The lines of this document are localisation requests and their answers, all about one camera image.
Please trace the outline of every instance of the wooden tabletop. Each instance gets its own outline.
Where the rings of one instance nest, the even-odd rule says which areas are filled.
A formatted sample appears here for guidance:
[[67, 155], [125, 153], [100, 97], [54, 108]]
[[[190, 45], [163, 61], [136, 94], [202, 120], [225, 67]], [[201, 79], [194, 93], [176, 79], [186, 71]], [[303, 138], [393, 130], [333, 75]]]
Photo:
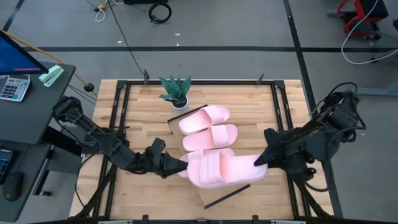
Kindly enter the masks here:
[[[309, 120], [307, 104], [300, 80], [284, 80], [290, 112], [295, 127], [304, 125]], [[117, 80], [102, 80], [99, 88], [93, 121], [99, 126], [108, 127], [116, 91]], [[178, 143], [170, 132], [167, 120], [176, 116], [170, 103], [162, 101], [160, 94], [165, 90], [160, 85], [134, 85], [131, 87], [125, 126], [127, 140], [131, 149], [142, 152], [158, 137], [166, 142], [166, 151], [173, 157], [182, 154]], [[277, 129], [271, 88], [267, 85], [192, 85], [188, 93], [190, 108], [199, 106], [223, 105], [231, 112], [226, 124], [238, 127], [238, 139], [230, 146], [237, 156], [260, 154], [267, 146], [263, 130]], [[121, 103], [118, 108], [116, 124], [119, 123]], [[282, 110], [284, 128], [287, 123]], [[102, 155], [93, 156], [80, 171], [77, 190], [86, 203], [97, 188]], [[310, 181], [315, 187], [325, 187], [325, 177], [319, 162], [310, 167], [317, 169]], [[322, 208], [332, 214], [328, 192], [318, 193], [309, 190]], [[100, 214], [103, 214], [107, 189], [104, 191]], [[296, 188], [300, 214], [303, 215], [302, 200]], [[75, 195], [70, 211], [74, 215], [81, 210]], [[266, 178], [255, 182], [245, 191], [204, 209], [198, 190], [177, 175], [162, 179], [154, 174], [135, 175], [125, 170], [118, 170], [114, 199], [111, 211], [113, 219], [251, 219], [259, 215], [260, 219], [293, 218], [287, 179], [284, 171], [270, 169]]]

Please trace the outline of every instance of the pink slide sandal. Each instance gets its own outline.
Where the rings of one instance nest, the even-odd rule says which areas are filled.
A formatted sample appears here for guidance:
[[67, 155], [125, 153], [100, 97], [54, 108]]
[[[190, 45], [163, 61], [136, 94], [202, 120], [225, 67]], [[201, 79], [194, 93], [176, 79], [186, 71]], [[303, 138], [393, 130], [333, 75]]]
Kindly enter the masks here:
[[[181, 157], [180, 160], [189, 163], [189, 162], [192, 162], [194, 160], [198, 160], [198, 159], [202, 158], [203, 156], [205, 156], [207, 154], [220, 153], [220, 152], [225, 152], [225, 153], [227, 153], [228, 155], [231, 155], [231, 156], [235, 155], [234, 151], [232, 151], [232, 149], [228, 149], [228, 148], [225, 148], [225, 149], [214, 149], [214, 150], [201, 150], [201, 151], [195, 151], [195, 152], [190, 152], [188, 154], [185, 154], [185, 155], [183, 155]], [[178, 173], [178, 175], [180, 177], [183, 177], [183, 178], [188, 178], [188, 171], [187, 170], [181, 171], [181, 172]]]
[[263, 179], [267, 174], [267, 164], [254, 166], [259, 156], [234, 156], [222, 151], [206, 154], [200, 159], [189, 161], [188, 178], [203, 189], [249, 184]]
[[201, 131], [182, 139], [182, 146], [187, 152], [220, 149], [228, 147], [235, 142], [238, 129], [235, 125], [210, 126], [206, 131]]
[[207, 129], [211, 125], [221, 124], [229, 118], [229, 111], [224, 106], [206, 106], [198, 112], [182, 119], [179, 123], [181, 133], [190, 135]]

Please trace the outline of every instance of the concrete floor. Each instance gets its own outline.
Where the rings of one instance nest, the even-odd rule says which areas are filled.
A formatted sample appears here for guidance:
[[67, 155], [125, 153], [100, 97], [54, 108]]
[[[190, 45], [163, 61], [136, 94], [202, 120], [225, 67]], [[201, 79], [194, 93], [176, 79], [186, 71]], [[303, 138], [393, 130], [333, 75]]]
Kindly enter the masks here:
[[[100, 0], [91, 0], [100, 4]], [[347, 47], [398, 47], [396, 0], [384, 0], [390, 16], [381, 22], [383, 38], [374, 45], [354, 38]], [[17, 5], [17, 0], [0, 1], [0, 27]], [[318, 101], [338, 83], [356, 82], [363, 87], [382, 87], [398, 81], [398, 58], [377, 64], [352, 65], [341, 53], [314, 53], [314, 48], [341, 47], [345, 39], [343, 22], [325, 15], [337, 8], [337, 0], [289, 0], [303, 57], [315, 100]], [[166, 24], [155, 25], [147, 15], [128, 5], [114, 6], [116, 17], [131, 47], [184, 46], [257, 46], [290, 47], [289, 52], [272, 49], [217, 51], [134, 51], [139, 65], [152, 78], [159, 76], [193, 78], [302, 79], [294, 51], [284, 2], [282, 0], [170, 0], [173, 10]], [[149, 5], [140, 5], [148, 10]], [[51, 52], [64, 62], [74, 64], [78, 73], [96, 87], [104, 78], [141, 78], [129, 52], [123, 48], [102, 51], [101, 47], [125, 47], [121, 32], [110, 11], [106, 19], [95, 22], [95, 12], [83, 0], [24, 1], [8, 32], [38, 47], [63, 47]], [[81, 52], [72, 47], [98, 47]], [[37, 52], [36, 59], [52, 61]], [[356, 62], [367, 61], [375, 53], [349, 53]], [[73, 78], [72, 85], [82, 89]], [[67, 95], [76, 96], [70, 90]], [[88, 116], [94, 106], [82, 100]], [[355, 143], [342, 145], [333, 158], [335, 182], [345, 218], [398, 222], [398, 169], [395, 127], [398, 107], [395, 98], [363, 97], [359, 112], [368, 130]], [[78, 166], [78, 161], [71, 166]], [[76, 175], [51, 172], [45, 188], [53, 197], [31, 196], [16, 223], [59, 220], [69, 214]]]

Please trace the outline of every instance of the black robotic arm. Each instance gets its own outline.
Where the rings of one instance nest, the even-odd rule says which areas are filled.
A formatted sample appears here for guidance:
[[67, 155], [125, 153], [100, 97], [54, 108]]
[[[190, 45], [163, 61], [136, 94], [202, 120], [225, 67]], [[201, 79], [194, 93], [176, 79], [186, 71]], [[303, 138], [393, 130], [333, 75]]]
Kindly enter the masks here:
[[[342, 85], [353, 85], [355, 91], [335, 92]], [[307, 164], [318, 160], [324, 164], [324, 167], [331, 166], [330, 159], [337, 152], [340, 143], [355, 141], [355, 131], [366, 129], [356, 109], [359, 101], [356, 97], [357, 89], [354, 83], [342, 83], [336, 86], [323, 99], [324, 104], [319, 114], [301, 128], [282, 133], [277, 133], [273, 129], [265, 130], [264, 136], [268, 146], [254, 163], [255, 166], [268, 164], [268, 168], [280, 168], [286, 171], [318, 217], [330, 217], [330, 215], [316, 203], [307, 187], [318, 192], [328, 191], [328, 186], [333, 181], [333, 173], [331, 172], [330, 178], [326, 180], [328, 186], [325, 189], [317, 189], [307, 183], [316, 173], [316, 170]]]
[[156, 138], [143, 153], [129, 149], [125, 130], [117, 131], [101, 128], [83, 114], [80, 100], [72, 96], [63, 96], [53, 107], [56, 121], [73, 123], [93, 140], [91, 146], [98, 147], [112, 164], [134, 174], [153, 172], [163, 178], [176, 174], [187, 168], [187, 163], [162, 153], [166, 144]]

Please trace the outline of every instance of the monitor screen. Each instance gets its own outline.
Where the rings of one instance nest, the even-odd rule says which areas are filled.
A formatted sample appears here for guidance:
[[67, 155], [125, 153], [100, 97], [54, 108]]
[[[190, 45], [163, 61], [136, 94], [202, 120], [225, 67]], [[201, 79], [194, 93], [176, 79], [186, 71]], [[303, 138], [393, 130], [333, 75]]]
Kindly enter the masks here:
[[48, 70], [0, 31], [0, 75], [43, 73]]

